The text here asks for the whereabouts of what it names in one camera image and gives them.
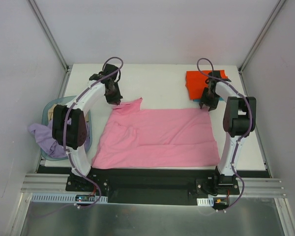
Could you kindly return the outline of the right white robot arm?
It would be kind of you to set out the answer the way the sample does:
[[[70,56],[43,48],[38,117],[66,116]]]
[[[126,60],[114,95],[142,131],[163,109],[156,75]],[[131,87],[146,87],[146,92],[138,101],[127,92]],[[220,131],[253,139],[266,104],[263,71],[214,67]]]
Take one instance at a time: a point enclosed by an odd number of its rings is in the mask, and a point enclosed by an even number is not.
[[[200,107],[206,106],[213,111],[220,98],[226,102],[222,120],[226,139],[217,170],[222,176],[234,176],[242,146],[256,126],[256,98],[238,92],[229,79],[221,77],[219,71],[202,74],[207,77],[207,87],[200,98]]]

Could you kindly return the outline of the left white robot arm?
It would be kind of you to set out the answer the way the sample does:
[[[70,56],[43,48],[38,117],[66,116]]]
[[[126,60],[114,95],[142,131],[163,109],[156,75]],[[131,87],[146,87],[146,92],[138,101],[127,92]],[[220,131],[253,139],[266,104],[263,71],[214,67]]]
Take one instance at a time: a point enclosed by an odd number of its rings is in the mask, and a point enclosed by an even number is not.
[[[79,95],[54,108],[52,137],[63,147],[72,173],[80,176],[77,185],[83,191],[90,191],[94,186],[94,179],[88,175],[91,164],[84,148],[87,139],[86,115],[102,97],[111,105],[121,103],[123,97],[118,86],[121,68],[104,63],[102,71],[91,75],[87,87]]]

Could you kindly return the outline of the pink t shirt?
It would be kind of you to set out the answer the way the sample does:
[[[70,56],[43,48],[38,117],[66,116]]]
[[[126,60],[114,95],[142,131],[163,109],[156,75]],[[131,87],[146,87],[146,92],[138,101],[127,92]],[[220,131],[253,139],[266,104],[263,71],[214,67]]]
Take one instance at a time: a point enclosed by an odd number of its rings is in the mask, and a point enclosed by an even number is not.
[[[198,168],[219,161],[208,111],[141,109],[142,98],[114,106],[92,167]]]

